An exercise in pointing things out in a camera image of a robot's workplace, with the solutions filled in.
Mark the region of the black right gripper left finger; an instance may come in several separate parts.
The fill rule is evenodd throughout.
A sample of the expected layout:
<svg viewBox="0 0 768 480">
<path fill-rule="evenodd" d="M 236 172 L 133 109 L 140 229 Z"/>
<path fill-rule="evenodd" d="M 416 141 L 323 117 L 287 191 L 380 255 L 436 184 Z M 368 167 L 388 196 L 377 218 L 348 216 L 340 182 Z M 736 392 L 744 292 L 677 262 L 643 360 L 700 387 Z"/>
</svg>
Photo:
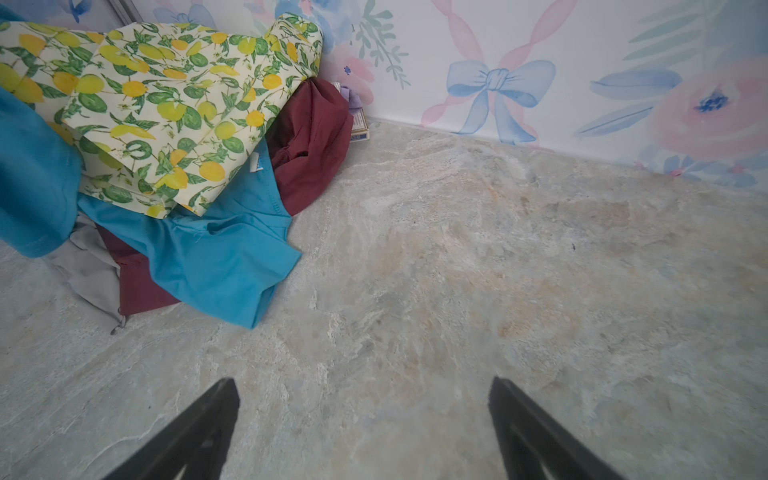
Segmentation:
<svg viewBox="0 0 768 480">
<path fill-rule="evenodd" d="M 235 380 L 220 379 L 106 478 L 218 479 L 239 407 Z"/>
</svg>

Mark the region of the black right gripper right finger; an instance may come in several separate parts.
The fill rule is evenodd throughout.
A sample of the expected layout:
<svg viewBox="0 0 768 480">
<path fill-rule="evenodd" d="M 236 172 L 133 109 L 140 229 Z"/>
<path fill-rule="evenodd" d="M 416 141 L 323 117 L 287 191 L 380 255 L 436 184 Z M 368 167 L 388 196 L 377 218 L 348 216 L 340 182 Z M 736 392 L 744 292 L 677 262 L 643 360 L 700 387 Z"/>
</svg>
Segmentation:
<svg viewBox="0 0 768 480">
<path fill-rule="evenodd" d="M 619 479 L 511 380 L 493 378 L 488 408 L 509 479 Z"/>
</svg>

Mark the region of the teal blue cloth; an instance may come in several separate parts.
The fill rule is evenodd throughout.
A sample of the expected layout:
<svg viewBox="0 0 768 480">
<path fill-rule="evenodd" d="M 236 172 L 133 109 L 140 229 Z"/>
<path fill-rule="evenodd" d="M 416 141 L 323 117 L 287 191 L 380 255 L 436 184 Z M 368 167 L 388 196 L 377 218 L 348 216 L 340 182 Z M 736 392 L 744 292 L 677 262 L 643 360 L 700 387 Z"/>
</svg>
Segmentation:
<svg viewBox="0 0 768 480">
<path fill-rule="evenodd" d="M 301 257 L 287 242 L 267 145 L 201 218 L 159 220 L 79 193 L 81 157 L 27 105 L 1 93 L 1 238 L 28 258 L 62 246 L 83 213 L 145 255 L 156 284 L 220 320 L 254 328 Z"/>
</svg>

